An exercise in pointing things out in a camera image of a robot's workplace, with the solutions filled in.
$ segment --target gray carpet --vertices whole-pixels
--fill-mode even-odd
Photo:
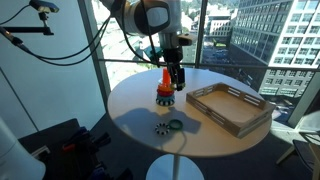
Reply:
[[[112,177],[118,177],[129,168],[134,180],[144,180],[149,166],[163,153],[147,148],[122,133],[105,115],[91,130],[94,136],[108,132],[111,143],[97,153],[100,161],[107,166]],[[286,131],[276,131],[277,136],[269,133],[255,147],[227,157],[190,158],[203,173],[206,180],[306,180],[312,173],[304,167],[298,156],[292,156],[281,166],[276,160],[290,147],[283,140],[290,137]]]

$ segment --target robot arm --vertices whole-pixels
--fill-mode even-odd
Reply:
[[[180,0],[144,0],[129,3],[126,0],[100,0],[118,20],[120,27],[130,34],[159,34],[160,47],[171,77],[172,88],[181,91],[185,86],[182,46],[191,45],[195,37],[182,34]]]

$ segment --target black cable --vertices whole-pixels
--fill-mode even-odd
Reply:
[[[68,58],[77,56],[77,55],[79,55],[80,53],[84,52],[86,49],[88,49],[88,48],[94,43],[94,41],[97,39],[98,35],[99,35],[100,32],[102,31],[104,25],[106,25],[106,24],[109,23],[110,18],[111,18],[111,17],[109,16],[108,19],[102,24],[102,26],[101,26],[100,29],[98,30],[97,34],[93,37],[92,41],[91,41],[86,47],[84,47],[82,50],[80,50],[80,51],[77,52],[77,53],[74,53],[74,54],[71,54],[71,55],[68,55],[68,56],[64,56],[64,57],[45,57],[45,56],[41,56],[41,55],[35,54],[35,53],[31,52],[31,51],[29,51],[28,54],[30,54],[30,55],[32,55],[32,56],[35,56],[35,57],[37,57],[37,58],[46,59],[46,60],[65,60],[65,59],[68,59]]]
[[[18,16],[25,8],[27,8],[27,7],[29,7],[29,6],[30,6],[30,5],[28,4],[28,5],[24,6],[24,7],[22,7],[15,15],[13,15],[10,19],[8,19],[8,20],[0,23],[0,25],[3,25],[3,24],[5,24],[5,23],[11,21],[11,20],[14,19],[16,16]]]
[[[145,20],[147,22],[147,30],[148,30],[148,37],[149,37],[149,41],[150,41],[150,45],[151,45],[151,49],[152,49],[152,53],[154,55],[154,58],[156,60],[156,65],[158,67],[160,67],[160,64],[159,64],[159,57],[156,53],[156,49],[154,47],[154,44],[153,44],[153,40],[152,40],[152,36],[151,36],[151,30],[150,30],[150,24],[149,24],[149,20],[148,20],[148,16],[147,16],[147,11],[146,11],[146,7],[144,5],[144,0],[141,0],[141,6],[142,6],[142,9],[143,9],[143,13],[144,13],[144,17],[145,17]]]
[[[68,64],[53,63],[53,62],[47,61],[47,60],[45,60],[45,59],[43,59],[43,58],[41,58],[41,57],[34,56],[28,49],[24,49],[24,48],[21,48],[21,47],[20,47],[20,49],[22,49],[24,52],[26,52],[26,53],[28,53],[28,54],[36,57],[36,58],[39,59],[40,61],[45,62],[45,63],[48,63],[48,64],[51,64],[51,65],[55,65],[55,66],[72,66],[72,65],[76,65],[76,64],[82,63],[82,62],[84,62],[86,59],[88,59],[88,57],[90,57],[90,56],[92,55],[92,53],[99,47],[100,42],[101,42],[101,39],[102,39],[102,36],[103,36],[105,30],[107,29],[107,24],[108,24],[108,23],[104,23],[104,24],[101,26],[101,28],[103,28],[102,34],[101,34],[101,37],[100,37],[100,39],[99,39],[99,42],[98,42],[97,45],[94,47],[94,49],[89,53],[89,55],[87,55],[85,58],[83,58],[82,60],[77,61],[77,62],[68,63]]]
[[[128,40],[127,34],[126,34],[126,33],[127,33],[127,32],[126,32],[126,25],[125,25],[125,23],[124,23],[125,3],[122,4],[122,7],[121,7],[121,8],[122,8],[122,12],[121,12],[121,24],[122,24],[122,28],[121,28],[121,30],[122,30],[122,32],[123,32],[124,39],[125,39],[128,47],[129,47],[129,49],[132,51],[132,53],[133,53],[134,55],[136,55],[136,56],[137,56],[139,59],[141,59],[142,61],[151,63],[150,61],[148,61],[148,60],[144,59],[143,57],[141,57],[141,56],[132,48],[132,46],[131,46],[131,44],[130,44],[130,42],[129,42],[129,40]]]
[[[165,63],[159,62],[158,64],[155,64],[155,63],[153,63],[153,62],[151,62],[151,61],[149,61],[149,60],[146,60],[146,59],[144,59],[143,57],[141,57],[141,56],[132,48],[132,46],[131,46],[131,44],[130,44],[130,42],[129,42],[129,40],[128,40],[127,32],[126,32],[126,29],[125,29],[125,22],[124,22],[124,10],[125,10],[125,5],[123,4],[123,5],[122,5],[122,12],[121,12],[121,22],[122,22],[122,23],[121,23],[121,24],[122,24],[121,30],[122,30],[122,32],[123,32],[124,39],[125,39],[128,47],[129,47],[129,49],[131,50],[131,52],[132,52],[134,55],[136,55],[139,59],[141,59],[142,61],[144,61],[144,62],[146,62],[146,63],[150,63],[150,64],[157,65],[157,66],[172,67],[172,66],[175,66],[175,65],[179,64],[179,62],[176,62],[176,63],[173,63],[173,64],[168,64],[168,63],[166,63],[166,62],[165,62]]]

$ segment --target round white table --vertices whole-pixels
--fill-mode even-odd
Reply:
[[[239,153],[253,147],[268,134],[271,117],[239,139],[186,102],[186,93],[219,82],[260,97],[249,86],[222,74],[186,68],[186,87],[175,92],[174,105],[163,107],[156,104],[161,77],[162,69],[130,76],[112,90],[108,99],[109,115],[120,130],[148,147],[168,153],[151,165],[147,179],[167,179],[166,176],[185,179],[182,176],[186,173],[194,175],[187,176],[189,179],[203,179],[199,168],[187,157],[219,157]],[[168,123],[171,119],[181,120],[183,129],[158,135],[156,125]]]

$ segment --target black ring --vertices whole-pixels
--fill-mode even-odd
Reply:
[[[160,131],[159,127],[165,127],[166,129],[164,131]],[[159,123],[159,124],[156,125],[155,131],[159,135],[166,135],[166,134],[168,134],[170,132],[169,128],[170,128],[169,125],[167,125],[166,123]]]
[[[169,128],[173,130],[181,130],[183,123],[178,119],[172,119],[169,121]]]

